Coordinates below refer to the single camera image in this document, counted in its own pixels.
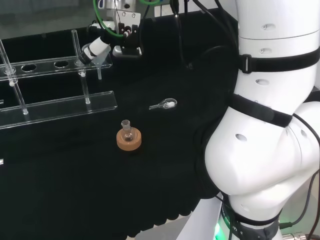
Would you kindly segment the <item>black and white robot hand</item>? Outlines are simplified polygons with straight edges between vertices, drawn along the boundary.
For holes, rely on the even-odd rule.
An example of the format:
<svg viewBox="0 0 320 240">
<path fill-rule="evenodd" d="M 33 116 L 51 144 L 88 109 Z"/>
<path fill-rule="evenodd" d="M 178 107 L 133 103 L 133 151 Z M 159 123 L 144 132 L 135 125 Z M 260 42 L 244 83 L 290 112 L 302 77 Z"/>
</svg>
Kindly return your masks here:
<svg viewBox="0 0 320 240">
<path fill-rule="evenodd" d="M 92 4 L 97 21 L 92 26 L 99 37 L 81 51 L 78 59 L 87 65 L 107 49 L 117 58 L 140 58 L 141 14 L 136 12 L 136 1 L 94 0 Z"/>
</svg>

